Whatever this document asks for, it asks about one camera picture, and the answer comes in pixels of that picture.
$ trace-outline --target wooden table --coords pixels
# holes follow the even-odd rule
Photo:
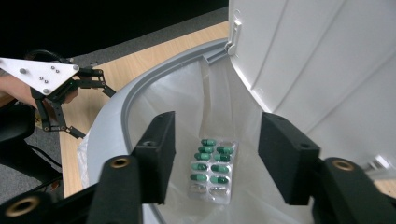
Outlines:
[[[134,78],[180,52],[227,36],[228,22],[223,22],[109,63],[101,64],[97,68],[104,70],[108,86],[118,91]],[[100,91],[80,90],[78,97],[72,103],[63,107],[67,124],[73,125],[86,133],[107,100],[108,97]],[[75,139],[67,133],[60,134],[64,195],[66,197],[82,190],[77,156],[77,148],[81,141],[81,139]],[[375,184],[382,192],[396,197],[396,180],[376,181]]]

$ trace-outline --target bin lid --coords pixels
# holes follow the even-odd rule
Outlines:
[[[262,109],[322,155],[393,155],[395,12],[394,1],[233,0],[225,48]]]

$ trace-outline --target blister pack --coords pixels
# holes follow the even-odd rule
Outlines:
[[[233,183],[233,161],[238,143],[234,140],[202,139],[191,161],[189,197],[228,204]]]

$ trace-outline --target white bracket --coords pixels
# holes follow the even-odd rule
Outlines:
[[[0,58],[0,68],[44,95],[50,95],[79,70],[75,64],[8,58]]]
[[[239,31],[241,30],[242,22],[239,20],[233,21],[233,28],[231,30],[231,34],[229,37],[229,41],[225,45],[225,50],[227,51],[228,55],[235,55],[236,53],[236,43],[239,37]]]

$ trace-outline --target trash bin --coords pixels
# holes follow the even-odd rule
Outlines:
[[[310,206],[284,203],[258,156],[262,111],[290,120],[321,146],[321,158],[394,157],[395,9],[368,0],[232,1],[228,40],[152,68],[103,107],[86,139],[90,185],[106,160],[131,153],[156,115],[175,111],[165,205],[145,205],[145,220],[312,223]],[[206,137],[239,143],[228,205],[187,196],[190,162]]]

